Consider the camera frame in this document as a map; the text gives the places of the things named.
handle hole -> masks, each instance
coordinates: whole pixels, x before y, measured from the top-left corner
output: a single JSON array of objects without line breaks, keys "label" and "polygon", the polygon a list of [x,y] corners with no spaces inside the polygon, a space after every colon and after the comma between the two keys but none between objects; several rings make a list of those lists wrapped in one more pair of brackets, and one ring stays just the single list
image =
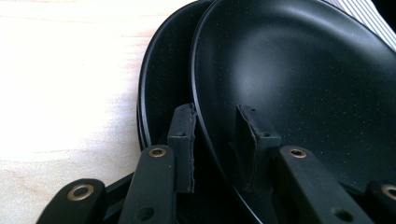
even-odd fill
[{"label": "handle hole", "polygon": [[353,221],[353,216],[348,213],[348,211],[342,209],[342,208],[334,208],[332,210],[332,214],[340,219],[341,221],[345,222],[352,222]]},{"label": "handle hole", "polygon": [[154,209],[152,207],[144,207],[136,212],[139,221],[147,221],[154,216]]}]

light wood table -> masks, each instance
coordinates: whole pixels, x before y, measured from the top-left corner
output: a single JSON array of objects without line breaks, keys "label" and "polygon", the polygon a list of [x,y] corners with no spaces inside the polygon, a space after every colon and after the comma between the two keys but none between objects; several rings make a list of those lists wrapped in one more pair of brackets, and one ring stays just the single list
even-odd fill
[{"label": "light wood table", "polygon": [[74,180],[134,170],[140,65],[189,2],[0,2],[0,223],[36,222]]}]

brass grommet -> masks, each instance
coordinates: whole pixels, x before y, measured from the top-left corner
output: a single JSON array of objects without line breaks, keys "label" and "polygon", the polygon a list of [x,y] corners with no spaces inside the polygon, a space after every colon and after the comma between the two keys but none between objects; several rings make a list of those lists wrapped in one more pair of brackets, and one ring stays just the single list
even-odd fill
[{"label": "brass grommet", "polygon": [[67,193],[67,199],[70,201],[81,201],[88,198],[91,194],[93,194],[93,185],[80,184],[70,189]]},{"label": "brass grommet", "polygon": [[396,186],[383,185],[381,188],[382,192],[393,200],[396,200]]},{"label": "brass grommet", "polygon": [[156,148],[150,150],[148,152],[148,154],[150,155],[150,157],[158,158],[158,157],[162,157],[163,155],[165,155],[166,150],[163,148],[160,148],[160,147],[156,147]]},{"label": "brass grommet", "polygon": [[306,157],[306,152],[304,152],[300,149],[297,149],[297,148],[292,148],[291,150],[289,150],[289,154],[292,157],[299,158],[299,159]]}]

metal rivet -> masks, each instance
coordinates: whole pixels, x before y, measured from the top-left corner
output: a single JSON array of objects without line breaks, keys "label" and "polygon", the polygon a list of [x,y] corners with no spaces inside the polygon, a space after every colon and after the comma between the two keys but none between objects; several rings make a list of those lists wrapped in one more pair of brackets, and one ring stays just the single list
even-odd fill
[{"label": "metal rivet", "polygon": [[70,201],[81,201],[88,198],[91,194],[93,194],[93,185],[80,184],[70,189],[67,193],[67,198]]},{"label": "metal rivet", "polygon": [[396,186],[383,185],[381,188],[382,192],[393,200],[396,200]]},{"label": "metal rivet", "polygon": [[160,147],[156,147],[148,152],[150,157],[162,157],[165,155],[166,150]]},{"label": "metal rivet", "polygon": [[305,158],[306,157],[306,153],[304,151],[302,151],[300,149],[296,149],[296,148],[289,150],[289,154],[295,158]]}]

wood grain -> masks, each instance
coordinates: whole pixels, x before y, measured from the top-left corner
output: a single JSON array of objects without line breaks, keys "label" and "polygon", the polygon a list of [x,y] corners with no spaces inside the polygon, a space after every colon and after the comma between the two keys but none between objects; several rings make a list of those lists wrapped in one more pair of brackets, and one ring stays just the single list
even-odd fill
[{"label": "wood grain", "polygon": [[191,0],[0,2],[0,223],[33,223],[64,185],[137,163],[140,65]]}]

